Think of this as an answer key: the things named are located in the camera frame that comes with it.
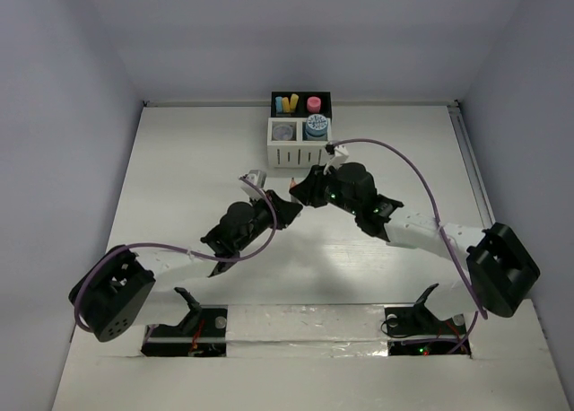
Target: white table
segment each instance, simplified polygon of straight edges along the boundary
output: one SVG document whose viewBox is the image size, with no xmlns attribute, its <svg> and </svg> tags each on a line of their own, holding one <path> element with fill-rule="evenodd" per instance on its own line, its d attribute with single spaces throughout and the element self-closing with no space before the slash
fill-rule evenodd
<svg viewBox="0 0 574 411">
<path fill-rule="evenodd" d="M 230 203 L 244 199 L 237 177 L 266 165 L 267 115 L 263 107 L 144 109 L 109 246 L 155 240 L 207 250 L 199 238 Z M 471 171 L 469 179 L 463 162 L 469 152 L 461 153 L 446 107 L 335 107 L 334 136 L 394 145 L 430 182 L 444 221 L 483 225 L 474 196 L 480 189 L 471 186 L 476 177 Z M 420 182 L 400 159 L 375 146 L 348 147 L 380 193 L 430 211 Z M 306 174 L 271 170 L 266 187 L 286 197 L 291 177 Z M 202 278 L 211 267 L 194 269 L 183 285 L 202 304 L 237 308 L 412 302 L 429 284 L 457 277 L 446 260 L 388 247 L 328 207 L 305 209 L 260 256 Z M 100 344 L 76 329 L 54 409 L 568 409 L 530 302 L 513 319 L 479 322 L 473 359 L 144 358 L 137 356 L 142 333 L 132 328 Z"/>
</svg>

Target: blue lid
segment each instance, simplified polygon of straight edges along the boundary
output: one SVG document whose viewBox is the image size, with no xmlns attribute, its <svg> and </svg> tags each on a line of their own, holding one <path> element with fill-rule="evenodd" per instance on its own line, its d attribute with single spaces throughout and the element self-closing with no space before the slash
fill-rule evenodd
<svg viewBox="0 0 574 411">
<path fill-rule="evenodd" d="M 326 135 L 326 129 L 329 127 L 329 120 L 324 115 L 311 115 L 307 118 L 305 132 L 309 136 L 321 137 Z"/>
</svg>

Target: pink cylinder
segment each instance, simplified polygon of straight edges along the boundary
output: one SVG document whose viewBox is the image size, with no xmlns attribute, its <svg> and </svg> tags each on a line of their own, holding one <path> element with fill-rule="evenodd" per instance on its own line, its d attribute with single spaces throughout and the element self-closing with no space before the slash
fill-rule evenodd
<svg viewBox="0 0 574 411">
<path fill-rule="evenodd" d="M 321 110 L 321 99 L 319 97 L 309 97 L 307 99 L 307 110 L 310 113 L 319 113 Z"/>
</svg>

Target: wall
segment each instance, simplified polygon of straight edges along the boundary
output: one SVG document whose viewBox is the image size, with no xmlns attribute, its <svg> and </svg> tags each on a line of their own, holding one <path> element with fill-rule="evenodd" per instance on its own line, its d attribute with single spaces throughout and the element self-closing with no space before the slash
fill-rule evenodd
<svg viewBox="0 0 574 411">
<path fill-rule="evenodd" d="M 93 0 L 147 100 L 461 98 L 520 0 Z"/>
<path fill-rule="evenodd" d="M 574 400 L 574 0 L 524 0 L 463 107 L 497 219 L 542 270 L 535 303 Z"/>
<path fill-rule="evenodd" d="M 0 398 L 50 409 L 141 101 L 89 0 L 0 0 Z"/>
</svg>

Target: blue object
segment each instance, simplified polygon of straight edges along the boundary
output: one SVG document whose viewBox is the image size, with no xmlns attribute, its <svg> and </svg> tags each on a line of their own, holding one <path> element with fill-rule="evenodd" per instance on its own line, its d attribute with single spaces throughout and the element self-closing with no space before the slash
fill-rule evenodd
<svg viewBox="0 0 574 411">
<path fill-rule="evenodd" d="M 275 97 L 275 111 L 277 113 L 283 113 L 283 98 Z"/>
<path fill-rule="evenodd" d="M 329 120 L 324 115 L 311 115 L 307 118 L 305 134 L 308 139 L 326 140 L 326 131 L 329 127 Z"/>
</svg>

